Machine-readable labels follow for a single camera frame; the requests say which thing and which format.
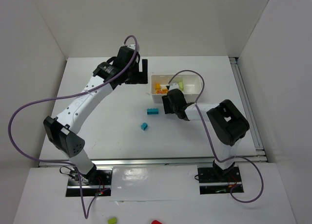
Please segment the lime green lego brick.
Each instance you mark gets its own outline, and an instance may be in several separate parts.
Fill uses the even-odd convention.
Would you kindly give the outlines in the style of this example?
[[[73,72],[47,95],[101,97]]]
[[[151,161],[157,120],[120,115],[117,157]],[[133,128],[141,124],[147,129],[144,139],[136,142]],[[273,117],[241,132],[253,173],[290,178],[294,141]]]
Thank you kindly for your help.
[[[178,84],[178,88],[183,92],[184,91],[184,83],[183,83],[183,81],[180,81],[177,84]]]

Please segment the orange butterfly lego brick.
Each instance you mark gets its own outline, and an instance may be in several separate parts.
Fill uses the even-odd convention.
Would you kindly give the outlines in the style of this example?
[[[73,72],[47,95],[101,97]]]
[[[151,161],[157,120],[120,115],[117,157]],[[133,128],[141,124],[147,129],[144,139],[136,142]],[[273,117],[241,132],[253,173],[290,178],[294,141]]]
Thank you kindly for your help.
[[[155,94],[163,94],[162,89],[155,89]]]

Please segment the small orange lego brick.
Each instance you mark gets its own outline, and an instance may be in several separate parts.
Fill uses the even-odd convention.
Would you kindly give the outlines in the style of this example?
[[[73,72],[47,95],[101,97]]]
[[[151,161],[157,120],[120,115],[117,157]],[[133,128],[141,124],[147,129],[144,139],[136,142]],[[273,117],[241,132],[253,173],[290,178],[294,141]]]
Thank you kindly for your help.
[[[155,89],[161,89],[161,85],[159,83],[155,84]]]

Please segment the yellow striped bee lego brick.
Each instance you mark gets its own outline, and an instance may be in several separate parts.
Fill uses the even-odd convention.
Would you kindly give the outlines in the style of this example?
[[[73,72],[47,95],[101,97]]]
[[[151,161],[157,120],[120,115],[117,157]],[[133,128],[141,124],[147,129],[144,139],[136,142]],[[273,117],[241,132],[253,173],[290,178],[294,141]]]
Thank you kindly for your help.
[[[168,89],[167,88],[162,89],[162,94],[167,94],[167,93],[168,93]]]

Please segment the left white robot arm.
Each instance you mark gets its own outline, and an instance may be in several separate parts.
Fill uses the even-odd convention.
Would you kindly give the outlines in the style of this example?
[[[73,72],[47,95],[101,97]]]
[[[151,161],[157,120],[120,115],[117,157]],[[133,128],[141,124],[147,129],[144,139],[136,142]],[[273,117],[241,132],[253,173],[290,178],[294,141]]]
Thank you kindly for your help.
[[[141,59],[135,48],[134,44],[124,45],[117,56],[100,63],[80,96],[56,117],[48,116],[43,122],[49,141],[89,181],[99,176],[99,172],[87,156],[85,141],[78,133],[92,111],[118,85],[148,83],[148,61]]]

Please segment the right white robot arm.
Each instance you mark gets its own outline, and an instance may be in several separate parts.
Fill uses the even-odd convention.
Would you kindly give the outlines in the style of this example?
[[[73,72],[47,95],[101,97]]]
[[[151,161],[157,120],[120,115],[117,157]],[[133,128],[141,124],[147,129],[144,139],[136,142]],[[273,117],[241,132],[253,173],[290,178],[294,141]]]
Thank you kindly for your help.
[[[210,122],[218,138],[213,143],[206,132],[215,157],[213,167],[220,173],[227,173],[234,167],[234,158],[242,138],[250,129],[249,122],[232,101],[226,99],[219,104],[188,103],[179,89],[173,89],[162,97],[165,114],[175,114],[184,121]]]

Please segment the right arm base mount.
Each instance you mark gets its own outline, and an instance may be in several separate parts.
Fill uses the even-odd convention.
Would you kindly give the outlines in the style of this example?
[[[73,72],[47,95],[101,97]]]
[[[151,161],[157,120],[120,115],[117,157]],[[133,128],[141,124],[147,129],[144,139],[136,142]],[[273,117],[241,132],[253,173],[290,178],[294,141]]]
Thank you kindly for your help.
[[[206,194],[243,193],[244,188],[238,166],[234,166],[225,175],[217,173],[213,166],[197,168],[194,179],[199,182],[199,192]]]

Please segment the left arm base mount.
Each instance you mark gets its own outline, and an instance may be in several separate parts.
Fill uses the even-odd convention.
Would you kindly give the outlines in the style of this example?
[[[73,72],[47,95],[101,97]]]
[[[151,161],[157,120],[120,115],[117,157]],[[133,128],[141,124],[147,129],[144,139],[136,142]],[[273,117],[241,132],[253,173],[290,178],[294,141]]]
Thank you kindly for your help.
[[[70,167],[62,166],[59,169],[60,174],[67,176],[66,197],[79,197],[80,188],[77,172]],[[111,168],[99,170],[97,175],[90,182],[81,176],[82,194],[84,197],[93,197],[96,194],[100,197],[111,196],[111,182],[113,170]]]

